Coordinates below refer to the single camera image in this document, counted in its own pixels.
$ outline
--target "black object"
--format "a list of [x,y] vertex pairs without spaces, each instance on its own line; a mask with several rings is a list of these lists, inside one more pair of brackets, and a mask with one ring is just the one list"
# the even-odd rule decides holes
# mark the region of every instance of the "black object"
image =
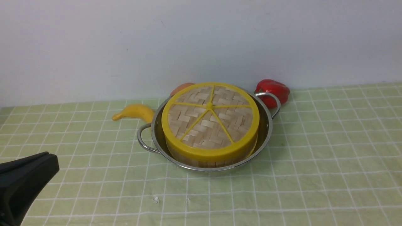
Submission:
[[0,226],[20,226],[59,169],[57,156],[48,152],[0,164]]

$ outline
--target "red bell pepper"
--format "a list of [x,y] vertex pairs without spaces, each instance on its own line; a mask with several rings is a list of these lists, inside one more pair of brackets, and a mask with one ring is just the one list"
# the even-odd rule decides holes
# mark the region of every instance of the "red bell pepper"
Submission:
[[[274,94],[281,102],[281,105],[283,105],[289,98],[290,89],[280,82],[272,79],[264,79],[257,84],[255,93],[257,92],[270,92]],[[277,103],[274,98],[269,96],[259,96],[259,98],[269,109],[277,107]]]

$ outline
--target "woven bamboo lid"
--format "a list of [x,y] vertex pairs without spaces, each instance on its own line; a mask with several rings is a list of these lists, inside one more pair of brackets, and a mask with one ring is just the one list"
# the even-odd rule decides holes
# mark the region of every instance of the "woven bamboo lid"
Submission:
[[183,156],[223,161],[244,154],[255,143],[259,120],[256,103],[242,89],[200,83],[167,102],[162,128],[168,146]]

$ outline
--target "white wall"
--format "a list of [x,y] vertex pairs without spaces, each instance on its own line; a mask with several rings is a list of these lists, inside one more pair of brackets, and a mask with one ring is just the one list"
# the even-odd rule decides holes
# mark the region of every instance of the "white wall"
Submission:
[[0,105],[402,80],[401,0],[0,0]]

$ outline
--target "toy food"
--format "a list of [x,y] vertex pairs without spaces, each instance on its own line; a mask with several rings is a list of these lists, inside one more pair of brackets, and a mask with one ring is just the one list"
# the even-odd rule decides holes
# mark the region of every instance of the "toy food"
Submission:
[[146,105],[135,104],[126,106],[120,113],[115,114],[112,120],[116,121],[124,117],[140,118],[146,123],[151,123],[154,111]]
[[170,97],[172,97],[173,95],[175,95],[178,91],[180,91],[180,90],[182,90],[182,89],[184,89],[184,88],[187,88],[187,87],[189,87],[189,86],[192,86],[192,85],[194,85],[195,83],[192,83],[192,82],[188,82],[188,83],[184,83],[184,84],[181,84],[180,86],[178,86],[178,87],[176,87],[176,89],[174,89],[171,93],[170,93]]
[[[272,79],[264,79],[260,81],[255,90],[255,93],[258,92],[269,92],[274,94],[281,102],[281,105],[287,102],[290,94],[288,87]],[[260,98],[269,109],[277,107],[276,100],[272,97],[262,96]]]

